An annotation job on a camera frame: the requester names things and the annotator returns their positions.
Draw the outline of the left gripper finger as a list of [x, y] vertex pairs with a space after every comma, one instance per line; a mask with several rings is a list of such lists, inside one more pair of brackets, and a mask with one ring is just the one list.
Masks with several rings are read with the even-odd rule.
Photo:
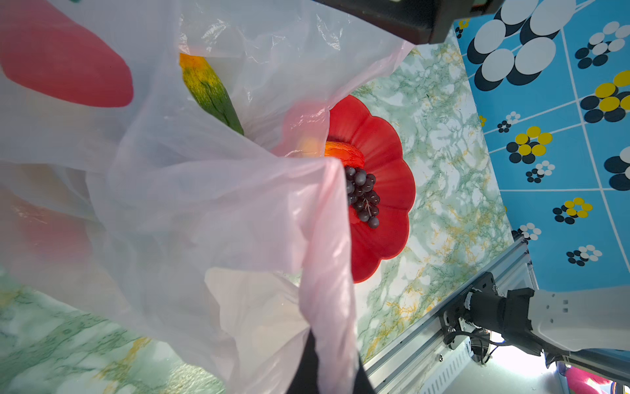
[[[332, 393], [332, 391], [325, 389], [326, 384], [323, 381], [330, 369], [330, 364], [321, 358], [318, 353], [318, 347], [319, 343], [313, 331], [309, 330], [297, 371], [286, 393]], [[364, 362], [360, 356], [358, 357], [357, 366], [358, 369], [354, 375], [352, 388], [347, 391], [342, 389], [340, 393], [375, 394], [376, 391], [369, 381]]]

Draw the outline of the dark purple grape bunch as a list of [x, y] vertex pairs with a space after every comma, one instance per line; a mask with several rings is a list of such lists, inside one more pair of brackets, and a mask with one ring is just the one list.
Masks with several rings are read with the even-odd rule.
[[345, 167], [346, 194], [349, 206], [359, 223], [376, 229], [380, 226], [379, 208], [381, 198], [374, 187], [376, 176], [360, 167]]

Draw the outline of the red yellow mango fruit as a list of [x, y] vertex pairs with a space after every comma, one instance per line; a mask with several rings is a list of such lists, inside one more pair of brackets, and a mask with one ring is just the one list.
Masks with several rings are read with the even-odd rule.
[[364, 154], [352, 144], [339, 141], [320, 141], [313, 138], [307, 138], [298, 144], [296, 151], [305, 158], [328, 157], [339, 159], [344, 167], [364, 168]]

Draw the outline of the pink printed plastic bag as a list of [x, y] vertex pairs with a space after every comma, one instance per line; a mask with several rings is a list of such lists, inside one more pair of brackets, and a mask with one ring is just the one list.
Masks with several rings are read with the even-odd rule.
[[[351, 389], [345, 174], [296, 151], [411, 48], [314, 1], [2, 2], [2, 266], [230, 392], [285, 392], [309, 330], [325, 389]], [[215, 70], [243, 136], [180, 54]]]

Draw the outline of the green orange papaya fruit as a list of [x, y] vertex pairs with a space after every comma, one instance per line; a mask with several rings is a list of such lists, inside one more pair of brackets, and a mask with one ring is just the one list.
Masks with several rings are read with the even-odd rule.
[[208, 61], [204, 57], [180, 54], [179, 65], [182, 80], [200, 108], [243, 136], [244, 129], [231, 98]]

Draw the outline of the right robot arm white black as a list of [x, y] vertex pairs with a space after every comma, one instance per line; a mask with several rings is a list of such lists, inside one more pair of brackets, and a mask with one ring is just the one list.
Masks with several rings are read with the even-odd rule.
[[470, 292], [464, 310], [469, 323], [533, 356], [629, 349], [628, 286], [580, 292], [522, 288], [505, 297]]

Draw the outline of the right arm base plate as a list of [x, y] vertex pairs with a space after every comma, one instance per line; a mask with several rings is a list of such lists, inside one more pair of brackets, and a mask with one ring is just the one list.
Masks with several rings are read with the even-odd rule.
[[473, 280], [438, 314], [445, 345], [456, 337], [468, 334], [462, 321], [479, 328], [499, 328], [499, 309], [502, 298], [498, 295], [492, 273], [484, 272]]

